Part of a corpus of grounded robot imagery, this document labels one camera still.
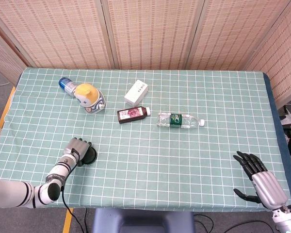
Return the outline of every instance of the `green grid tablecloth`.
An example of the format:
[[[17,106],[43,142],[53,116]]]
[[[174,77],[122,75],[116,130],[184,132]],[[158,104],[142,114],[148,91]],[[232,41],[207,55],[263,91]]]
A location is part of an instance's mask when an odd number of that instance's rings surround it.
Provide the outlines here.
[[[91,83],[106,109],[87,114],[58,85]],[[124,95],[137,79],[149,85],[140,105],[151,116],[119,124]],[[158,127],[158,112],[205,119],[204,127]],[[78,167],[65,186],[71,207],[254,211],[235,196],[255,190],[232,157],[260,155],[290,198],[261,72],[193,70],[62,70],[27,68],[0,137],[0,178],[39,185],[73,137],[92,141],[95,163]],[[63,206],[62,200],[51,206]]]

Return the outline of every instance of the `white robotic arm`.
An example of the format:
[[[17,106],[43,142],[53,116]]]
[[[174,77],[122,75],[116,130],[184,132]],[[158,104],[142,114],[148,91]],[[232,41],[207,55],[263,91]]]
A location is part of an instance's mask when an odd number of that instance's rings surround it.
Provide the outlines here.
[[[265,208],[272,210],[276,228],[281,233],[291,233],[291,209],[286,206],[288,197],[278,180],[257,156],[240,151],[237,154],[239,156],[234,155],[234,158],[251,180],[257,196],[248,196],[236,188],[234,192],[243,200],[262,203]]]
[[[46,176],[46,182],[40,186],[0,180],[0,208],[37,208],[55,202],[73,169],[96,160],[97,154],[91,145],[91,142],[87,143],[81,138],[72,138],[64,149],[63,156]]]

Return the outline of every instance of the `robotic hand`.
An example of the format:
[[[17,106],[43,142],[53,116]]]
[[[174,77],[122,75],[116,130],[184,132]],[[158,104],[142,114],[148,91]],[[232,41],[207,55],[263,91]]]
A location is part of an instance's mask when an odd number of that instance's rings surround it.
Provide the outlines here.
[[[91,164],[96,151],[91,142],[72,138],[63,151],[62,157],[46,176],[46,182],[33,187],[27,182],[0,180],[0,208],[29,207],[36,208],[55,202],[65,186],[65,182],[76,166]]]
[[[248,196],[236,188],[234,192],[243,200],[262,203],[265,208],[272,210],[277,230],[281,233],[291,233],[291,209],[285,206],[288,197],[278,180],[273,173],[266,169],[257,156],[240,151],[237,154],[238,156],[234,155],[233,157],[243,167],[256,190],[257,196]]]

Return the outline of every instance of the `bottle label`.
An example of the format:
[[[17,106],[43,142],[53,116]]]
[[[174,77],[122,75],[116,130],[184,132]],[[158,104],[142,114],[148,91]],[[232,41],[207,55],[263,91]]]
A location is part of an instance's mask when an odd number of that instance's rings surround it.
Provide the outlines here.
[[[172,113],[170,115],[170,127],[180,128],[181,124],[182,124],[182,115]]]
[[[128,110],[124,110],[119,112],[120,114],[120,119],[128,119],[128,118],[133,118],[133,117],[139,117],[143,115],[142,108],[131,108]]]

